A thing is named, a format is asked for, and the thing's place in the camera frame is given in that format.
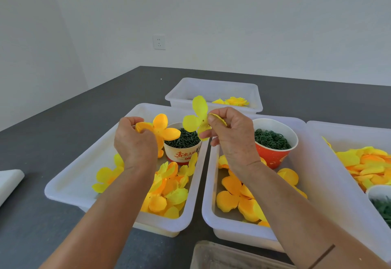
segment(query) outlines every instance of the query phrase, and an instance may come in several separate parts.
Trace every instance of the white wall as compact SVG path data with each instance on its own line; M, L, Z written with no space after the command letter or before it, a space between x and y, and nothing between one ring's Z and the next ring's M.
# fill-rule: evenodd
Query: white wall
M56 0L0 0L0 130L86 90Z
M391 86L391 0L58 2L90 88L139 65Z

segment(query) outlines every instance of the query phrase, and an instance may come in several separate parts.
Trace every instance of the hand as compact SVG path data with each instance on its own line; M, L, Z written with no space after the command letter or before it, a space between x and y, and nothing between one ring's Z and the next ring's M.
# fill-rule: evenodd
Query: hand
M225 127L221 120L209 114L208 123L212 129L200 133L200 137L217 136L212 139L210 145L214 147L220 144L230 169L240 178L240 169L260 162L255 147L253 122L250 118L231 107L214 109L211 113L223 118L227 122L228 127Z
M133 126L144 119L124 117L120 119L115 131L114 147L124 160L125 169L147 166L155 173L158 157L158 145L155 135L149 130L138 133Z

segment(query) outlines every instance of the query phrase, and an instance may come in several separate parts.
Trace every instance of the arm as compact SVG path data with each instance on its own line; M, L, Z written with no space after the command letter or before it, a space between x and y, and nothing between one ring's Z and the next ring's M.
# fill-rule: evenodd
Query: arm
M99 196L41 269L114 268L156 170L158 148L153 133L137 133L132 128L141 121L137 117L120 120L114 146L124 160L124 172Z
M287 255L300 269L389 268L371 250L332 222L259 159L251 119L233 108L212 111L212 130L230 169L249 188Z

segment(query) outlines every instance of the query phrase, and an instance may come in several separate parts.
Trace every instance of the dark gray table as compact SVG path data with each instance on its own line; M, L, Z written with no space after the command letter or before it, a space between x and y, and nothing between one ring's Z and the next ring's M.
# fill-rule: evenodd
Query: dark gray table
M391 127L391 87L140 66L0 132L0 170L26 174L0 208L0 268L37 268L55 250L84 213L47 199L46 184L136 104L170 105L164 96L183 77L255 83L263 114ZM188 268L199 240L289 262L285 254L214 235L201 214L206 168L190 226L175 238L133 229L116 268Z

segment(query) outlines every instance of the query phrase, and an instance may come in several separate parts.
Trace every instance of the white paper bowl with red text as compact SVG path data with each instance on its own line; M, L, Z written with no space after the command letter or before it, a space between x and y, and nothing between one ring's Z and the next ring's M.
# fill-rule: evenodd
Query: white paper bowl with red text
M167 126L167 128L176 128L179 130L183 128L183 125L181 122L174 123ZM201 143L202 141L200 140L198 144L188 148L174 148L164 143L164 151L166 152L167 159L171 162L176 162L178 165L186 165L189 163L192 154L196 152L199 153L199 150L201 149Z
M284 135L284 138L286 138L288 143L291 145L291 148L287 150L275 150L273 148L268 148L258 142L255 142L255 146L257 148L259 156L265 159L267 166L271 169L277 168L285 159L285 157L291 152L291 150L296 148L299 143L299 139L296 133L289 126L286 126L285 124L274 119L255 119L253 120L253 125L254 131L256 131L257 129L262 129L262 131L274 131L275 133L280 133Z

